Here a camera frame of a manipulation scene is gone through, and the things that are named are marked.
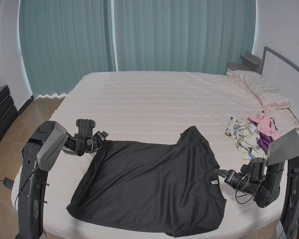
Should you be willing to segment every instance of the curtain fold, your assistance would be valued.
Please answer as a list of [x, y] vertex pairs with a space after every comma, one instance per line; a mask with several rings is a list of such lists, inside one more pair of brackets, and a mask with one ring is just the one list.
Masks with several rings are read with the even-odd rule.
[[109, 0], [21, 0], [19, 34], [34, 97], [69, 93], [84, 75], [115, 71]]
[[119, 71], [225, 74], [252, 52], [255, 0], [114, 0]]

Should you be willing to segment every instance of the bed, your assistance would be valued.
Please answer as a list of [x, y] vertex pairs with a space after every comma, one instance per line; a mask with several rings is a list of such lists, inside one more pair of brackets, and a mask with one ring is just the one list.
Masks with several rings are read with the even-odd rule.
[[[272, 62], [272, 56], [266, 57], [266, 54], [267, 51], [263, 62]], [[271, 71], [264, 66], [264, 77], [272, 76], [278, 68], [272, 67]], [[84, 76], [50, 120], [59, 122], [73, 135], [78, 130], [76, 119], [93, 119], [96, 121], [95, 132], [108, 132], [109, 140], [161, 144], [175, 144], [180, 133], [195, 125], [209, 141], [221, 168], [239, 171], [242, 164], [248, 162], [242, 160], [233, 140], [224, 134], [229, 117], [246, 118], [251, 113], [262, 111], [262, 105], [252, 94], [223, 75], [158, 71], [103, 72]], [[273, 110], [267, 115], [274, 117], [277, 127], [286, 132], [299, 127], [289, 109]], [[60, 153], [48, 175], [50, 186], [45, 193], [48, 202], [44, 206], [45, 230], [68, 239], [169, 238], [164, 233], [98, 226], [79, 221], [68, 214], [66, 206], [93, 156], [85, 154], [74, 157]], [[12, 190], [13, 204], [19, 178], [20, 172]], [[258, 208], [253, 201], [245, 205], [238, 204], [234, 190], [224, 183], [223, 178], [219, 180], [223, 196], [227, 199], [220, 227], [212, 232], [184, 238], [240, 238], [278, 219], [284, 202], [286, 172], [281, 181], [279, 198], [264, 209]]]

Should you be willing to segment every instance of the headboard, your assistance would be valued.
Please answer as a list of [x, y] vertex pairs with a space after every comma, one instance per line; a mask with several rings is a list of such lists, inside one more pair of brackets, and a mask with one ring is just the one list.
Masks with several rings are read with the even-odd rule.
[[289, 99], [291, 112], [299, 120], [299, 67], [265, 47], [260, 74]]

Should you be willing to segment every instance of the wall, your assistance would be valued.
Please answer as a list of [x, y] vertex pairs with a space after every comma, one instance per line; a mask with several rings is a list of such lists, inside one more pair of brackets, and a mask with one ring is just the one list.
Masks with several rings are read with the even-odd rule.
[[299, 1], [256, 0], [252, 53], [262, 59], [267, 46], [299, 66]]
[[17, 110], [32, 92], [19, 40], [20, 0], [0, 0], [0, 86], [8, 85]]

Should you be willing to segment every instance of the floor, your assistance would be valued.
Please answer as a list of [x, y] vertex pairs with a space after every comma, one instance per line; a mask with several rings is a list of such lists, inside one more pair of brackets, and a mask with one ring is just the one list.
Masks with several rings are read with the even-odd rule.
[[[21, 150], [35, 129], [49, 120], [64, 98], [39, 97], [18, 116], [0, 141], [0, 180], [14, 180], [22, 165]], [[11, 203], [11, 190], [0, 184], [0, 239], [12, 239], [18, 233], [18, 215]], [[270, 239], [276, 222], [242, 239]], [[48, 239], [62, 239], [47, 233]]]

